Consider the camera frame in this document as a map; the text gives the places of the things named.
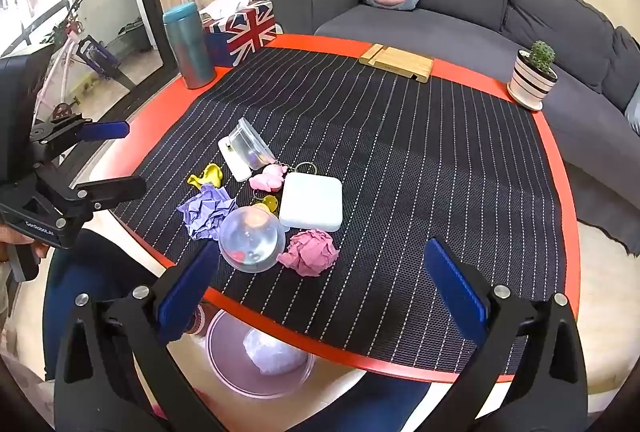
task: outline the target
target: union jack tissue box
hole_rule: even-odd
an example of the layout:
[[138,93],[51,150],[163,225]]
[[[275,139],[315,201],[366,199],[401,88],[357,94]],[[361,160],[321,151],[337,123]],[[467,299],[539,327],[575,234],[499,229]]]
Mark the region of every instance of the union jack tissue box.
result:
[[205,42],[215,66],[236,66],[276,37],[273,5],[268,0],[250,2],[226,20],[205,20]]

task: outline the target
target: sofa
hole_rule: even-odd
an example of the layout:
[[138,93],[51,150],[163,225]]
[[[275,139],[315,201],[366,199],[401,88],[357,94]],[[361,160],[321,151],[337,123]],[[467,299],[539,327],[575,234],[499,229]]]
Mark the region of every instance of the sofa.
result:
[[271,0],[285,33],[375,42],[508,82],[516,52],[544,40],[558,82],[544,101],[578,219],[640,254],[640,137],[625,116],[640,49],[582,0],[420,0],[402,12],[363,0]]

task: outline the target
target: blue lid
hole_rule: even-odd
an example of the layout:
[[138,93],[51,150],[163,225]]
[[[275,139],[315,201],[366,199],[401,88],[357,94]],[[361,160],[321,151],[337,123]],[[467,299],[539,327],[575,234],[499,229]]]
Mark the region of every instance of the blue lid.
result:
[[180,4],[179,6],[169,9],[162,15],[162,21],[165,24],[170,24],[171,22],[177,22],[193,14],[198,14],[196,2],[186,2],[185,4]]

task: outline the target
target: red table edge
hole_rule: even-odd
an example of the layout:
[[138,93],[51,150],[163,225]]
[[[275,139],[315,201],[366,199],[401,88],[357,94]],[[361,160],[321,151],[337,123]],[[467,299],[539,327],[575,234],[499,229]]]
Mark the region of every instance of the red table edge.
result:
[[[324,36],[280,34],[269,44],[269,47],[312,50],[359,58],[371,45],[372,44],[368,42],[327,38]],[[130,123],[131,130],[129,136],[123,140],[115,141],[107,150],[94,168],[92,179],[94,179],[94,177],[97,178],[96,176],[107,179],[132,174],[145,159],[146,155],[162,139],[162,136],[180,119],[189,105],[199,95],[214,86],[230,69],[217,67],[216,70],[218,72],[216,79],[203,88],[188,90],[185,88],[182,78],[178,78],[159,92],[154,100],[149,102],[148,105],[138,113],[136,118],[133,119],[132,123]],[[513,101],[507,94],[505,85],[501,82],[452,63],[434,60],[431,74],[432,76],[449,79],[476,90],[486,92],[487,94],[492,94],[507,101]],[[562,234],[566,255],[565,294],[567,298],[569,298],[572,310],[577,318],[580,301],[580,248],[571,188],[560,152],[558,151],[558,146],[542,112],[534,113],[533,118],[540,132],[554,184],[560,199]],[[133,139],[135,139],[135,144],[132,144],[132,136]],[[160,264],[165,267],[175,265],[145,242],[142,237],[137,235],[122,221],[120,221],[120,224],[122,224],[136,242]],[[248,307],[242,306],[242,304],[231,300],[212,288],[207,289],[204,298],[209,303],[224,309],[256,329],[338,364],[350,365],[351,367],[361,368],[371,372],[389,374],[398,378],[407,378],[423,382],[453,383],[458,376],[450,372],[439,372],[392,364],[354,354],[353,352],[343,349],[334,348],[333,346],[318,342],[309,336],[288,330],[279,323],[274,322],[274,320],[256,313]],[[498,382],[510,382],[512,379],[513,376],[500,376]]]

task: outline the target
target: screw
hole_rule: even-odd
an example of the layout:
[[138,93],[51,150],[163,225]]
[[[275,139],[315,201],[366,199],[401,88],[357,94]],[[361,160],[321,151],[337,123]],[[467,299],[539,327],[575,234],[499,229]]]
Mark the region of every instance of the screw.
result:
[[133,290],[133,298],[137,300],[145,299],[149,295],[149,288],[147,286],[138,286]]
[[89,301],[89,295],[87,293],[82,293],[76,297],[76,306],[82,307],[86,306],[86,303]]
[[511,290],[507,286],[497,285],[494,287],[494,294],[501,299],[509,298],[511,296]]
[[559,306],[566,306],[569,303],[569,300],[567,299],[567,297],[564,296],[562,293],[556,293],[554,295],[554,300],[556,301],[556,304],[558,304]]

